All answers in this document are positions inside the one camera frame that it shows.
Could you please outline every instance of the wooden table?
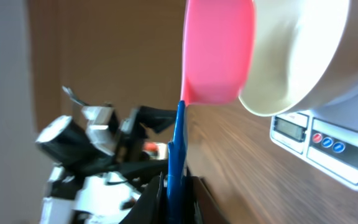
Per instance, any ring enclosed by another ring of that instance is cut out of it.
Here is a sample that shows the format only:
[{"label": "wooden table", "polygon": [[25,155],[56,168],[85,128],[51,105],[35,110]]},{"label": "wooden table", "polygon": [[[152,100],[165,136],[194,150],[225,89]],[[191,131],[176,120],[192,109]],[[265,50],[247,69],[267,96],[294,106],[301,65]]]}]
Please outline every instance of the wooden table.
[{"label": "wooden table", "polygon": [[188,165],[231,223],[358,223],[358,192],[269,139],[237,100],[188,109]]}]

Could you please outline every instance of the beige bowl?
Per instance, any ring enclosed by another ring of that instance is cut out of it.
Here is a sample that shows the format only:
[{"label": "beige bowl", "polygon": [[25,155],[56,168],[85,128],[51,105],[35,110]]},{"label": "beige bowl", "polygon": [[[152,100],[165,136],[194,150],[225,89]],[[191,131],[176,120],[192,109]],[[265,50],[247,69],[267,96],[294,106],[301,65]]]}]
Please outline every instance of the beige bowl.
[{"label": "beige bowl", "polygon": [[245,108],[273,116],[358,92],[358,0],[255,0],[255,5],[254,54],[239,97]]}]

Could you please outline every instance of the blue button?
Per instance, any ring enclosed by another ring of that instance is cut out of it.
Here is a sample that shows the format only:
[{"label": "blue button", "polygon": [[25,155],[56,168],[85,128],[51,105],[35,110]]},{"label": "blue button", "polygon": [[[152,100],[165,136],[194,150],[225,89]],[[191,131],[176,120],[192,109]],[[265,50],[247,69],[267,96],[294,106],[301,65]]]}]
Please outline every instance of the blue button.
[{"label": "blue button", "polygon": [[331,147],[334,144],[334,140],[330,137],[325,137],[321,144],[323,145],[323,147]]},{"label": "blue button", "polygon": [[345,146],[346,145],[342,142],[335,142],[333,151],[336,153],[341,153],[341,152],[343,152],[343,150],[345,150]]}]

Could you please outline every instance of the brown wall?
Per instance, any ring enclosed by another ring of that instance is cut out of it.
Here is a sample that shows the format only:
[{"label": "brown wall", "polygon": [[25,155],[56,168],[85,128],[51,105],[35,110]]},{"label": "brown wall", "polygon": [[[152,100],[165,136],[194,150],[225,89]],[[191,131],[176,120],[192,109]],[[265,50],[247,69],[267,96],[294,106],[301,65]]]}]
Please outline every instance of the brown wall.
[{"label": "brown wall", "polygon": [[[184,1],[77,0],[59,1],[57,9],[53,7],[49,9],[58,12],[57,37],[52,37],[49,42],[49,38],[42,33],[53,35],[53,32],[48,34],[47,29],[33,29],[33,33],[34,30],[40,32],[33,34],[36,38],[33,48],[35,43],[36,47],[49,54],[49,58],[36,57],[33,64],[53,64],[46,68],[50,72],[34,67],[35,76],[41,74],[43,77],[35,79],[35,89],[43,88],[45,91],[45,82],[49,79],[45,76],[55,72],[56,67],[60,77],[58,86],[70,86],[90,104],[110,101],[117,107],[120,118],[128,116],[130,109],[136,105],[176,108],[181,83]],[[32,15],[30,19],[42,21],[45,18]],[[48,26],[46,28],[51,30],[55,28]],[[58,60],[52,60],[55,46],[46,47],[55,44],[55,41]],[[52,86],[53,96],[62,94],[56,84]],[[38,94],[38,105],[46,102],[39,91],[35,94]],[[56,96],[56,99],[62,101],[62,111],[69,113],[67,98],[58,99]],[[41,107],[46,106],[36,107],[39,118],[50,120],[47,116],[41,118],[41,115],[46,115]],[[171,136],[172,130],[153,140],[168,141]]]}]

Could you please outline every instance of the button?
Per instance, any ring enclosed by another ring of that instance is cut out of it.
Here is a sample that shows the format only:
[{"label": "button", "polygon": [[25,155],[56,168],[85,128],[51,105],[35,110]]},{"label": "button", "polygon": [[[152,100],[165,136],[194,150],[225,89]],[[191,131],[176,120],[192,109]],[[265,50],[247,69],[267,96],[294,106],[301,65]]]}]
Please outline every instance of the button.
[{"label": "button", "polygon": [[316,134],[314,134],[313,137],[312,137],[312,141],[313,141],[314,143],[320,143],[321,140],[323,140],[323,135],[320,134],[320,133],[316,133]]},{"label": "button", "polygon": [[334,144],[334,140],[330,137],[325,137],[321,143],[321,145],[323,145],[323,147],[327,148],[327,147],[331,147]]},{"label": "button", "polygon": [[336,153],[341,153],[345,150],[346,145],[343,142],[335,142],[333,151]]}]

